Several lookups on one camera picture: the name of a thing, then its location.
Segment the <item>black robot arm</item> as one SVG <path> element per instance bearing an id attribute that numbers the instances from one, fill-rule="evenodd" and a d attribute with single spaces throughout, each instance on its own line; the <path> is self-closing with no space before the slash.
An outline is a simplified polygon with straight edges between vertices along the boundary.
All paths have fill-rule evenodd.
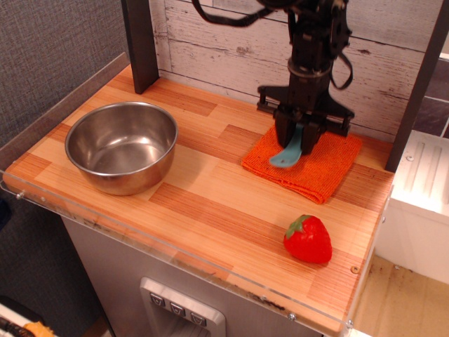
<path id="1" fill-rule="evenodd" d="M 333 65 L 349 45 L 346 1 L 285 1 L 292 45 L 287 86 L 260 86 L 259 110 L 271 112 L 278 144 L 287 147 L 300 128 L 301 150 L 310 154 L 325 132 L 347 136 L 354 113 L 334 100 Z"/>

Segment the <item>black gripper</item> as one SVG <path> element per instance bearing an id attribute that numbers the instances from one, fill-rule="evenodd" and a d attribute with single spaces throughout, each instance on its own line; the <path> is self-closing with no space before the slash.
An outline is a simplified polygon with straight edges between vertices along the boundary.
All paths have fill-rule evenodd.
<path id="1" fill-rule="evenodd" d="M 330 72 L 290 74 L 286 86 L 259 86 L 257 108 L 271 112 L 278 144 L 287 147 L 301 124 L 302 154 L 311 154 L 326 131 L 347 136 L 354 113 L 329 93 Z"/>

